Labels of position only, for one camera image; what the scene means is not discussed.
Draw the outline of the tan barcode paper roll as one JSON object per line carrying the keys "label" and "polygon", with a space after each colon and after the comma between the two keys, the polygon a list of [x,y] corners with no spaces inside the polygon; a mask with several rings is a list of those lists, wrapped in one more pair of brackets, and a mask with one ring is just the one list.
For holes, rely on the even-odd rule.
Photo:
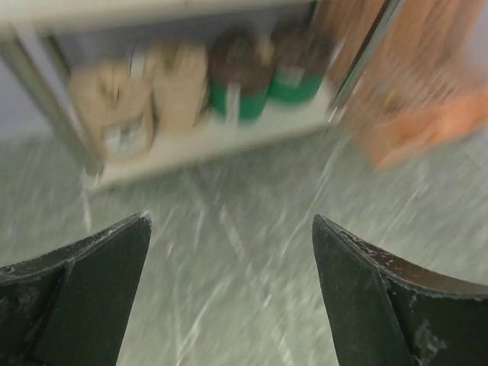
{"label": "tan barcode paper roll", "polygon": [[127,64],[109,59],[72,71],[69,96],[97,149],[106,160],[126,161],[153,144],[152,87],[131,75]]}

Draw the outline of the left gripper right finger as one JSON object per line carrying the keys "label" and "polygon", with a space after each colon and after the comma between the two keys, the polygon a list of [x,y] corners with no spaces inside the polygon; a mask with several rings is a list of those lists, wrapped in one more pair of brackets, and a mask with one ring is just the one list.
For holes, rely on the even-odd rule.
{"label": "left gripper right finger", "polygon": [[485,365],[487,288],[422,268],[317,215],[313,252],[340,365]]}

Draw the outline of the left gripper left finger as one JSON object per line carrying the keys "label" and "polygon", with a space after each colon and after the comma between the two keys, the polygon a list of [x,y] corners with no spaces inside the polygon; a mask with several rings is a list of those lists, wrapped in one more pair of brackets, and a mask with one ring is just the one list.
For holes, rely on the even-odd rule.
{"label": "left gripper left finger", "polygon": [[115,365],[149,249],[149,213],[1,268],[3,365]]}

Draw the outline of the green brown paper roll labelled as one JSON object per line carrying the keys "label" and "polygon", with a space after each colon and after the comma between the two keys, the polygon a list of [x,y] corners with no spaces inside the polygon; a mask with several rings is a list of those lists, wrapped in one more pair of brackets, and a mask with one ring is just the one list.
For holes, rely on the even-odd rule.
{"label": "green brown paper roll labelled", "polygon": [[302,24],[279,24],[271,33],[275,68],[268,96],[286,104],[313,99],[326,75],[333,42]]}

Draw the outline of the tan cartoon paper roll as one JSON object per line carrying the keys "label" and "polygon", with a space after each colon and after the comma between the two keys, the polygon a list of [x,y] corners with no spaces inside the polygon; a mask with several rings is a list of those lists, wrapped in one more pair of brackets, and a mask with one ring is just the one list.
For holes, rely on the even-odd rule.
{"label": "tan cartoon paper roll", "polygon": [[154,43],[148,51],[154,111],[163,130],[179,135],[201,121],[208,100],[204,44],[191,40]]}

